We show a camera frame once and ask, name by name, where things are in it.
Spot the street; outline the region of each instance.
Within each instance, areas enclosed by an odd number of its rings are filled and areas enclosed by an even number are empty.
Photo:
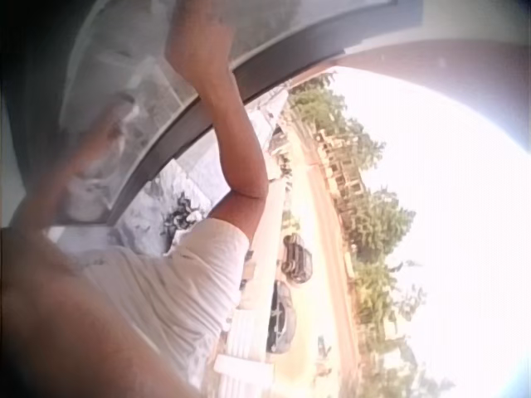
[[[336,396],[341,380],[357,367],[341,230],[312,138],[290,126],[283,130],[292,147],[292,211],[312,252],[314,274],[306,284],[291,289],[297,331],[290,351],[275,359],[274,392],[289,397]],[[315,379],[319,335],[332,347],[328,360],[332,373]]]

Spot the road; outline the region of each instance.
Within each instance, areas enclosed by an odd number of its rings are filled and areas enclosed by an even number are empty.
[[[275,379],[291,387],[291,392],[283,396],[308,396],[295,394],[295,390],[302,393],[313,380],[315,368],[301,364],[317,359],[319,334],[327,336],[332,346],[330,362],[336,368],[336,387],[343,377],[352,375],[357,369],[358,349],[348,306],[339,220],[319,169],[319,157],[312,138],[305,136],[304,131],[288,126],[283,126],[283,130],[292,147],[292,211],[300,217],[300,233],[313,252],[314,275],[307,284],[292,289],[297,333],[290,352],[275,364]]]
[[[296,136],[291,136],[294,152],[300,148],[304,162],[308,166],[307,178],[319,227],[319,242],[324,251],[332,294],[335,325],[338,342],[342,376],[356,371],[358,364],[358,342],[352,314],[348,305],[347,273],[343,262],[342,236],[337,213],[326,187],[324,176],[319,168],[319,156],[314,148],[314,141],[302,129],[294,129]]]

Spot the parked car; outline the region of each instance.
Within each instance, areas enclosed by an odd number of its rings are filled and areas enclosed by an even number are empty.
[[[296,328],[297,314],[291,301],[290,288],[284,282],[276,280],[271,300],[266,350],[273,354],[288,352]]]
[[[304,247],[302,238],[296,233],[286,235],[284,245],[286,255],[281,266],[282,272],[296,284],[308,282],[314,272],[312,254]]]

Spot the pedestrian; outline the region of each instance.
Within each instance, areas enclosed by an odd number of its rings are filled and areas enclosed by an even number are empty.
[[[261,147],[228,67],[233,31],[212,0],[175,12],[166,57],[212,118],[229,193],[168,258],[116,247],[75,261],[42,231],[71,178],[109,147],[131,106],[118,99],[80,148],[28,192],[2,231],[2,344],[43,396],[196,396],[207,356],[237,305],[264,210]]]

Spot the hand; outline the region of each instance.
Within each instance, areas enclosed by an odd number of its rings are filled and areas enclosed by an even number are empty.
[[[112,99],[110,105],[81,140],[74,156],[74,164],[78,172],[83,171],[92,162],[101,158],[121,135],[119,122],[131,111],[133,106],[134,99],[127,95],[119,95]]]
[[[173,17],[166,57],[200,94],[219,79],[231,78],[229,54],[234,31],[214,7],[220,0],[183,0]]]

